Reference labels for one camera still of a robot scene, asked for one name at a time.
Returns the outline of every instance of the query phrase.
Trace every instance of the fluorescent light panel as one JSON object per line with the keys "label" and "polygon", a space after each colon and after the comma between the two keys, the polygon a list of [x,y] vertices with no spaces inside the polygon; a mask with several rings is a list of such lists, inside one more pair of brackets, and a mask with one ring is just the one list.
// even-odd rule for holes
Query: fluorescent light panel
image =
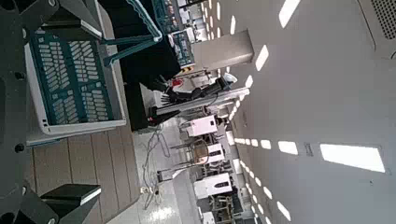
{"label": "fluorescent light panel", "polygon": [[231,35],[235,34],[235,26],[236,26],[235,16],[232,16],[231,17],[231,29],[230,29],[230,34]]}
{"label": "fluorescent light panel", "polygon": [[263,189],[264,189],[265,195],[267,195],[267,197],[272,200],[272,192],[271,192],[271,190],[269,190],[267,187],[264,187]]}
{"label": "fluorescent light panel", "polygon": [[271,142],[268,140],[261,140],[262,148],[271,149]]}
{"label": "fluorescent light panel", "polygon": [[291,16],[300,4],[300,0],[286,0],[279,12],[279,21],[283,28],[288,24]]}
{"label": "fluorescent light panel", "polygon": [[247,81],[245,82],[245,87],[250,88],[253,85],[253,76],[250,75],[247,77]]}
{"label": "fluorescent light panel", "polygon": [[262,209],[262,205],[258,204],[257,207],[259,207],[259,211],[262,215],[264,215],[264,209]]}
{"label": "fluorescent light panel", "polygon": [[265,222],[266,222],[267,224],[272,224],[270,218],[268,218],[268,217],[265,218]]}
{"label": "fluorescent light panel", "polygon": [[259,57],[256,60],[256,69],[257,71],[261,71],[262,67],[264,66],[265,62],[268,59],[270,53],[268,52],[268,48],[266,45],[262,46],[262,50],[260,51]]}
{"label": "fluorescent light panel", "polygon": [[256,177],[254,180],[256,181],[256,184],[257,184],[259,187],[262,186],[262,182],[260,181],[260,179],[259,179],[258,177]]}
{"label": "fluorescent light panel", "polygon": [[221,18],[221,6],[220,6],[220,2],[218,2],[218,20],[220,20]]}
{"label": "fluorescent light panel", "polygon": [[259,146],[259,141],[257,141],[257,139],[252,139],[251,140],[251,145],[254,147],[258,147]]}
{"label": "fluorescent light panel", "polygon": [[384,163],[376,147],[354,147],[320,144],[325,161],[385,173]]}
{"label": "fluorescent light panel", "polygon": [[285,216],[285,218],[287,218],[288,221],[291,221],[291,216],[290,216],[289,210],[286,209],[286,207],[280,202],[277,202],[276,204],[277,204],[277,208],[283,214],[283,216]]}
{"label": "fluorescent light panel", "polygon": [[297,146],[294,142],[280,141],[278,142],[278,144],[279,144],[279,149],[282,152],[289,153],[292,155],[298,155]]}

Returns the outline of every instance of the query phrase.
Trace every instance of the ceiling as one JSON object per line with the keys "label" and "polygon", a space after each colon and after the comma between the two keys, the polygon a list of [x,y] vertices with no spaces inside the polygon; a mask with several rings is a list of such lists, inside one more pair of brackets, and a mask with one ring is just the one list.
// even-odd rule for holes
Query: ceiling
{"label": "ceiling", "polygon": [[[253,63],[231,68],[238,86],[249,75],[254,79],[233,119],[234,135],[272,144],[271,150],[238,145],[242,161],[262,182],[259,187],[246,174],[258,198],[256,213],[263,223],[266,217],[290,223],[278,209],[281,202],[291,223],[394,223],[396,62],[375,57],[356,0],[301,0],[285,28],[278,18],[283,4],[212,0],[210,9],[205,3],[211,31],[220,27],[228,35],[234,15],[235,32],[248,29],[256,52]],[[255,61],[263,45],[269,57],[259,72]],[[281,152],[278,141],[295,142],[298,155]],[[325,161],[323,143],[379,148],[386,172]]]}

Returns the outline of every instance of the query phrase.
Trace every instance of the floor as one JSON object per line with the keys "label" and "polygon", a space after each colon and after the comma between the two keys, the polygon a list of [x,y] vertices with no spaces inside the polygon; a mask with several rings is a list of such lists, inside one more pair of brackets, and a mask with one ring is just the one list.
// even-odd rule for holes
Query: floor
{"label": "floor", "polygon": [[[173,147],[181,144],[179,140],[179,133],[177,128],[177,121],[171,119],[163,125],[161,131],[163,137],[166,139],[168,147]],[[139,173],[139,181],[142,186],[145,186],[143,180],[143,164],[148,155],[147,143],[152,136],[152,133],[134,133],[134,151],[137,162],[137,171]],[[168,149],[161,144],[157,145],[149,157],[149,172],[167,169],[173,164],[180,162],[180,152]],[[198,210],[195,201],[195,194],[193,192],[190,173],[188,171],[180,174],[176,179],[170,182],[165,182],[159,186],[161,197],[153,200],[149,207],[145,210],[145,203],[148,195],[143,194],[139,201],[115,217],[109,224],[121,223],[172,223],[172,224],[192,224],[201,223],[198,217]]]}

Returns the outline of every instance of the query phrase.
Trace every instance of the wire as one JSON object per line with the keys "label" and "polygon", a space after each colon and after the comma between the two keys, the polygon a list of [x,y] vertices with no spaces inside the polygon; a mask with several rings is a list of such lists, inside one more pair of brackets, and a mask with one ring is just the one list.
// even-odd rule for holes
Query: wire
{"label": "wire", "polygon": [[209,105],[207,105],[206,107],[212,106],[218,99],[219,99],[219,93],[216,93],[216,98],[215,98],[215,100],[214,100],[212,103],[210,103]]}
{"label": "wire", "polygon": [[163,150],[163,155],[165,156],[165,158],[171,157],[168,144],[166,143],[166,139],[163,136],[163,134],[161,133],[162,130],[163,130],[163,127],[161,125],[158,125],[156,127],[156,130],[154,131],[154,133],[148,140],[148,143],[146,145],[143,143],[141,144],[147,150],[146,160],[145,160],[142,168],[143,168],[143,181],[144,181],[146,188],[149,189],[148,197],[144,204],[144,210],[147,210],[154,200],[157,204],[161,203],[162,198],[163,198],[160,193],[159,183],[156,179],[156,175],[154,172],[150,171],[150,166],[149,166],[149,158],[150,158],[151,152],[158,145],[161,145],[161,148]]}

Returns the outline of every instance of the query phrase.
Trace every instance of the robotic arm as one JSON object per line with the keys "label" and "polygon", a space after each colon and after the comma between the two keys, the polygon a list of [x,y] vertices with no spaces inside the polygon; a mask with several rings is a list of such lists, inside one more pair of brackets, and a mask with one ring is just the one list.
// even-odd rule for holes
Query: robotic arm
{"label": "robotic arm", "polygon": [[216,79],[215,83],[203,89],[196,88],[192,92],[178,92],[173,91],[173,88],[167,88],[164,93],[167,96],[163,97],[163,102],[166,105],[178,105],[188,101],[193,101],[198,98],[205,98],[208,95],[216,94],[220,91],[228,91],[231,86],[237,81],[237,78],[231,74],[226,73],[224,77]]}

